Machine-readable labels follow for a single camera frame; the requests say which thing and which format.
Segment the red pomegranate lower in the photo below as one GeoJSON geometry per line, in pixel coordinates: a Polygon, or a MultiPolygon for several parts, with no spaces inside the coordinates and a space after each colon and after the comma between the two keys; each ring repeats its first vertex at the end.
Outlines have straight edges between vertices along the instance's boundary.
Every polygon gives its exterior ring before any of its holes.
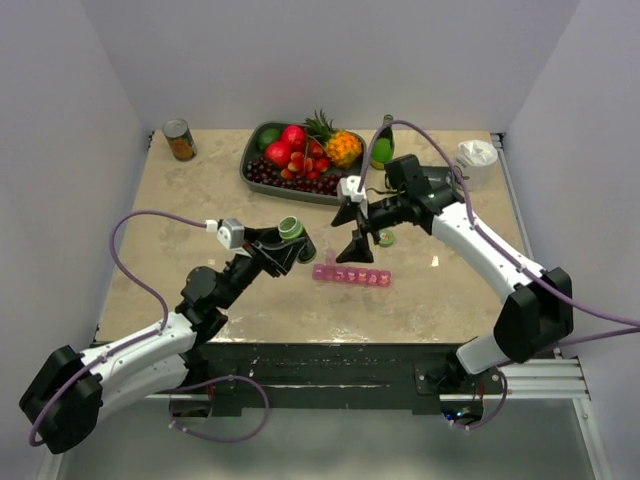
{"type": "Polygon", "coordinates": [[[279,169],[288,167],[292,150],[283,141],[276,141],[270,144],[265,150],[265,158],[279,169]]]}

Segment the red pomegranate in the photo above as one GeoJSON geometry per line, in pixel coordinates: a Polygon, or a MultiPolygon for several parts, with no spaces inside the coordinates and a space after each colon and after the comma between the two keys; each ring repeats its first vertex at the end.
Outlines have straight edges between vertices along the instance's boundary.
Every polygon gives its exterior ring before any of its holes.
{"type": "Polygon", "coordinates": [[[288,125],[283,129],[280,141],[292,151],[303,151],[307,145],[307,134],[300,126],[288,125]]]}
{"type": "Polygon", "coordinates": [[[276,141],[270,144],[265,150],[265,158],[279,169],[288,167],[292,150],[283,141],[276,141]]]}

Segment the aluminium frame rail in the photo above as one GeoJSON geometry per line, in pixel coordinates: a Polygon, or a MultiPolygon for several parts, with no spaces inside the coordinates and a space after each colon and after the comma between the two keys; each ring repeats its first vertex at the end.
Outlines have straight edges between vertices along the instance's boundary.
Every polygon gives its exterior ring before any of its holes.
{"type": "MultiPolygon", "coordinates": [[[[502,367],[507,379],[507,400],[586,400],[590,398],[584,373],[577,358],[534,359],[524,364],[502,367]]],[[[484,385],[485,400],[502,395],[496,369],[476,377],[459,393],[442,394],[442,400],[470,399],[476,384],[484,385]]]]}

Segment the red pomegranate upper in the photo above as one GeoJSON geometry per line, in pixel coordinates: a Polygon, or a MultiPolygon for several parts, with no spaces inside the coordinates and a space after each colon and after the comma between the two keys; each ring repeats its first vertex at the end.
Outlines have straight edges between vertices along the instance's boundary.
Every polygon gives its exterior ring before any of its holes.
{"type": "Polygon", "coordinates": [[[307,145],[307,134],[300,126],[288,125],[283,129],[280,141],[292,151],[303,151],[307,145]]]}

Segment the tin food can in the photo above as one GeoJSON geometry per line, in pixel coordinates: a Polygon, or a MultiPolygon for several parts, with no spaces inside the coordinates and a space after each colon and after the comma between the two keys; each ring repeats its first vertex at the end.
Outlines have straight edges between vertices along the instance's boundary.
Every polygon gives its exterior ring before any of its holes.
{"type": "Polygon", "coordinates": [[[162,126],[162,133],[172,155],[178,161],[190,161],[197,155],[197,147],[187,122],[171,119],[162,126]]]}

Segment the green bottle cap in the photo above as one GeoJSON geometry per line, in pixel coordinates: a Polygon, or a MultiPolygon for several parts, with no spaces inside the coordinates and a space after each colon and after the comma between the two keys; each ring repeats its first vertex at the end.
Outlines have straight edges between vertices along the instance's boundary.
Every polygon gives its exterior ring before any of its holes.
{"type": "Polygon", "coordinates": [[[385,229],[379,232],[378,245],[380,247],[388,248],[392,246],[394,243],[395,243],[395,235],[391,230],[385,229]]]}

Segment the dark red grape bunch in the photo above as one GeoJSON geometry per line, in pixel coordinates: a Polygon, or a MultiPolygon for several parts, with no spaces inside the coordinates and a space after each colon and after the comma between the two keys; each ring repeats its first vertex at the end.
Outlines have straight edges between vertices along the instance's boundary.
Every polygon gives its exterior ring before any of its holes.
{"type": "Polygon", "coordinates": [[[336,169],[332,164],[328,172],[315,181],[302,178],[284,180],[280,176],[281,170],[264,156],[258,156],[249,160],[241,168],[241,173],[251,186],[274,187],[285,192],[296,191],[333,197],[337,195],[336,188],[339,180],[347,176],[345,172],[336,169]]]}

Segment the green glass bottle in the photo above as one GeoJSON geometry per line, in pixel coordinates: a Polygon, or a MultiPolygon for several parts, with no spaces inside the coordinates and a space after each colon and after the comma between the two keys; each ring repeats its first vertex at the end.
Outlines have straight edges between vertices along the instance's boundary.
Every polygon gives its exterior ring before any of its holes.
{"type": "Polygon", "coordinates": [[[378,170],[383,170],[384,166],[393,158],[395,142],[392,130],[394,117],[385,114],[383,117],[384,129],[374,142],[371,153],[371,166],[378,170]]]}

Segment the green pill bottle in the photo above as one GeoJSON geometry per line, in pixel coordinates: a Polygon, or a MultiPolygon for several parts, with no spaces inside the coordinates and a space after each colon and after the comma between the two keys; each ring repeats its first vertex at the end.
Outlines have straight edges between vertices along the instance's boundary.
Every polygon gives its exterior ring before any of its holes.
{"type": "Polygon", "coordinates": [[[279,222],[277,230],[284,242],[290,242],[306,235],[303,223],[296,216],[284,217],[279,222]]]}

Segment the black mounting base plate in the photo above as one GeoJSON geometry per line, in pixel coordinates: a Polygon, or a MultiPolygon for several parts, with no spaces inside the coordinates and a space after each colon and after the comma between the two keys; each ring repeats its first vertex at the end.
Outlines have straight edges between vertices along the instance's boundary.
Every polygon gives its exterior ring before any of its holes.
{"type": "Polygon", "coordinates": [[[497,369],[444,386],[452,344],[208,343],[194,352],[156,361],[119,385],[103,388],[106,417],[148,395],[168,393],[216,378],[216,416],[242,410],[406,410],[438,415],[460,407],[473,393],[500,396],[497,369]]]}

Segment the black green razor box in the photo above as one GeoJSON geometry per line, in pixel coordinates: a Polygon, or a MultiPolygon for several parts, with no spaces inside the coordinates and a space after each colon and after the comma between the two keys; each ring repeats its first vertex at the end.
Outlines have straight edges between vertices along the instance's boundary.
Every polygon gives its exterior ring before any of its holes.
{"type": "Polygon", "coordinates": [[[432,189],[454,188],[456,184],[455,175],[448,167],[443,166],[422,166],[422,172],[429,181],[432,189]]]}

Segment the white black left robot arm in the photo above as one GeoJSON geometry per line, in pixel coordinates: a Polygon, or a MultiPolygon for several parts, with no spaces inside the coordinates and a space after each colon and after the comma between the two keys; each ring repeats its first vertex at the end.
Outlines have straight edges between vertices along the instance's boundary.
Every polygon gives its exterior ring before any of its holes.
{"type": "Polygon", "coordinates": [[[254,229],[233,219],[208,220],[201,226],[232,252],[232,259],[220,271],[207,266],[191,270],[181,302],[165,308],[151,326],[81,352],[69,345],[54,350],[19,401],[31,423],[31,446],[64,453],[109,414],[150,394],[200,390],[207,368],[186,355],[222,329],[226,310],[261,273],[285,276],[295,263],[308,263],[315,256],[303,229],[254,229]]]}

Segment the pink weekly pill organizer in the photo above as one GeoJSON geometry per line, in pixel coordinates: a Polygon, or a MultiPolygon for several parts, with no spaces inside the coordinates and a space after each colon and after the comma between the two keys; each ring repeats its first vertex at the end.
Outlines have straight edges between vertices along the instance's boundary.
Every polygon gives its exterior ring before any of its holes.
{"type": "Polygon", "coordinates": [[[393,280],[390,270],[338,264],[330,256],[326,256],[323,262],[312,265],[311,278],[319,282],[378,288],[390,287],[393,280]]]}

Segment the grey fruit tray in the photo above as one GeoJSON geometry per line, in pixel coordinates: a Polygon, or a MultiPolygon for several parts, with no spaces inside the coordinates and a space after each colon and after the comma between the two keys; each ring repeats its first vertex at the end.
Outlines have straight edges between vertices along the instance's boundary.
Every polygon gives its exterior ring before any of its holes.
{"type": "Polygon", "coordinates": [[[337,205],[339,180],[360,172],[365,152],[365,141],[353,132],[322,140],[306,125],[266,122],[245,148],[240,176],[258,193],[337,205]]]}

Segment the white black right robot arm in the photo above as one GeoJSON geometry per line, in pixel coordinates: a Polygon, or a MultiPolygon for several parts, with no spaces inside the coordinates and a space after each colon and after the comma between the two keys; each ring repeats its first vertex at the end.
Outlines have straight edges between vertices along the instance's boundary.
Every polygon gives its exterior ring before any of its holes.
{"type": "Polygon", "coordinates": [[[382,230],[410,223],[451,247],[502,302],[491,333],[463,344],[431,372],[437,388],[469,392],[481,373],[524,363],[572,333],[572,282],[563,269],[547,270],[519,253],[473,212],[454,182],[431,183],[416,156],[389,162],[385,174],[392,193],[375,202],[360,177],[339,181],[341,205],[332,224],[355,222],[356,228],[337,262],[373,262],[370,245],[380,241],[382,230]]]}

